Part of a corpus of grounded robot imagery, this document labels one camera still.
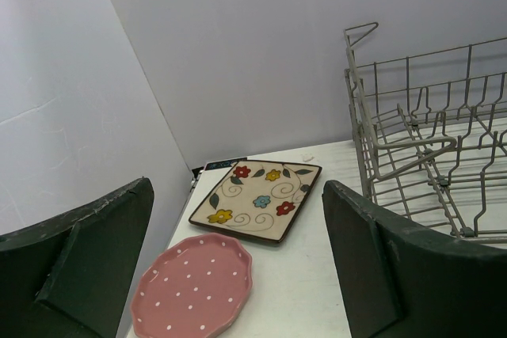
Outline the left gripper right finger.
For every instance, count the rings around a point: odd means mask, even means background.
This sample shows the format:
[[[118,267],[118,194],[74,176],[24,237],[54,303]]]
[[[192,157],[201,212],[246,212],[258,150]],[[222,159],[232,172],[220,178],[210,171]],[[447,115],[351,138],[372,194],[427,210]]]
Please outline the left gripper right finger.
[[[352,336],[505,336],[504,249],[431,230],[335,180],[322,202]]]

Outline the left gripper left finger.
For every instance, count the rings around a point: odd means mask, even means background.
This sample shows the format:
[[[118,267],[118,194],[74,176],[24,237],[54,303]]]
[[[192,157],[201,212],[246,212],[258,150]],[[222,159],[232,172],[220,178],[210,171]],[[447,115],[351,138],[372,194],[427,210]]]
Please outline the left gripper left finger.
[[[154,203],[145,177],[1,236],[3,337],[114,337]]]

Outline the pink dotted round plate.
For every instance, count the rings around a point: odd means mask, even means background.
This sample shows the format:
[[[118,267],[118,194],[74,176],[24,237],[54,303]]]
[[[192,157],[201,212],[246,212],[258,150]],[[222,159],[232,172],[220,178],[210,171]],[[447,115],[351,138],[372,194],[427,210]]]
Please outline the pink dotted round plate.
[[[159,255],[132,299],[137,337],[217,337],[237,319],[253,286],[252,256],[239,240],[188,237]]]

